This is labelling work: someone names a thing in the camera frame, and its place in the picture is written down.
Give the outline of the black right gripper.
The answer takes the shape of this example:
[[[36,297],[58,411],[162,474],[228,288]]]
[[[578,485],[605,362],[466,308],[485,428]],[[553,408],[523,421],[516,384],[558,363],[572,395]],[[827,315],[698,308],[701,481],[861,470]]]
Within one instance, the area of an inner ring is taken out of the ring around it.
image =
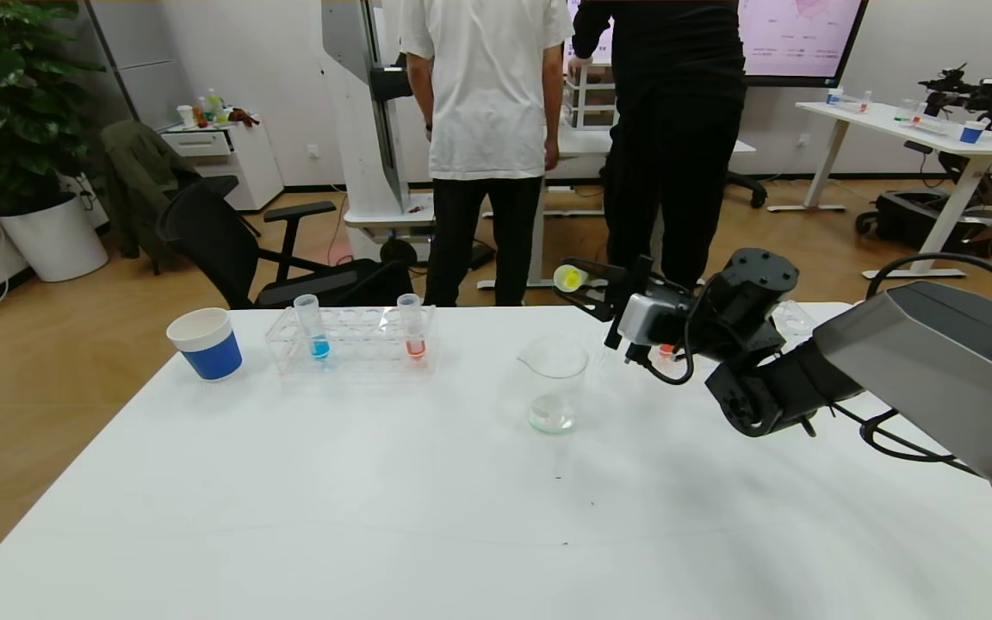
[[[638,256],[629,270],[582,257],[564,258],[561,287],[555,285],[552,293],[599,322],[611,322],[604,345],[612,350],[624,340],[647,348],[678,348],[694,303],[690,289],[654,272],[654,260],[647,254]]]

